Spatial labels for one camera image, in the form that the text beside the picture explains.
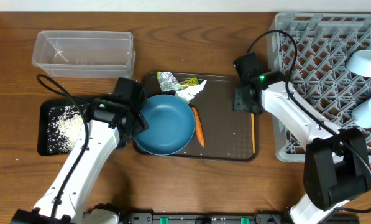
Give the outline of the light blue cup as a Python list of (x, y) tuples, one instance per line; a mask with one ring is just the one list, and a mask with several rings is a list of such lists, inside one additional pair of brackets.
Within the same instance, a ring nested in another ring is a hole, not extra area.
[(355, 124), (361, 128), (371, 128), (371, 98), (352, 110), (352, 118)]

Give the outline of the orange carrot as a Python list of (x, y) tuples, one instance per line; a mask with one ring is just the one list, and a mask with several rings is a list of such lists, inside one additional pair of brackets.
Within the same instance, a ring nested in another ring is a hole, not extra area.
[(205, 147), (203, 128), (202, 128), (202, 125), (201, 125), (201, 120), (200, 120), (200, 117), (199, 117), (198, 110), (194, 106), (191, 107), (191, 110), (192, 110), (192, 112), (194, 114), (194, 117), (195, 117), (195, 133), (196, 133), (196, 136), (198, 138), (198, 141), (199, 141), (200, 145), (202, 147)]

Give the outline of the wooden chopstick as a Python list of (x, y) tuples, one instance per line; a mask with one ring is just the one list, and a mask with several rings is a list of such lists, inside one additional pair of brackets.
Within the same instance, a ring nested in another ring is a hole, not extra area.
[(250, 114), (250, 118), (251, 118), (251, 130), (252, 130), (252, 150), (253, 150), (253, 154), (255, 154), (255, 117), (254, 117), (254, 114), (251, 113)]

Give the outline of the dark blue plate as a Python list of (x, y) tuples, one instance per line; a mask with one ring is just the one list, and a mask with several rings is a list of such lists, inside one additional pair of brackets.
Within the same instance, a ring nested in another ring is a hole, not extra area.
[(188, 104), (177, 96), (155, 95), (141, 109), (149, 128), (135, 136), (138, 147), (157, 156), (182, 150), (193, 138), (195, 117)]

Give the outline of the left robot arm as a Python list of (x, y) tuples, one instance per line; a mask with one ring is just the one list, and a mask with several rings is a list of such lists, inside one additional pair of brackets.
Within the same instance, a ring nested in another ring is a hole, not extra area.
[(122, 77), (113, 93), (93, 98), (79, 111), (83, 127), (53, 184), (31, 211), (18, 209), (11, 223), (124, 223), (111, 204), (99, 204), (89, 213), (86, 204), (112, 151), (148, 129), (140, 113), (146, 102), (143, 86)]

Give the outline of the light blue bowl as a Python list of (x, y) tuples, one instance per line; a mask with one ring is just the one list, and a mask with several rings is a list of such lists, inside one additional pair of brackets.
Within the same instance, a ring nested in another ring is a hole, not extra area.
[(346, 68), (356, 75), (371, 78), (371, 50), (354, 52), (346, 63)]

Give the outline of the white rice pile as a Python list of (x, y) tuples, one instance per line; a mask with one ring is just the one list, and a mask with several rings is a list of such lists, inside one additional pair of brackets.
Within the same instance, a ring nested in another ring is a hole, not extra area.
[(66, 154), (74, 148), (83, 120), (74, 105), (56, 106), (48, 111), (47, 154)]

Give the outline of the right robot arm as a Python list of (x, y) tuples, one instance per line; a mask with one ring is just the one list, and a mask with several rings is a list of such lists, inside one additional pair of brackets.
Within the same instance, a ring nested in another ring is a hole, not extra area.
[(234, 61), (243, 88), (235, 110), (268, 112), (281, 121), (305, 149), (305, 194), (290, 208), (292, 223), (322, 223), (347, 202), (371, 190), (364, 135), (324, 118), (294, 89), (286, 76), (266, 72), (256, 54)]

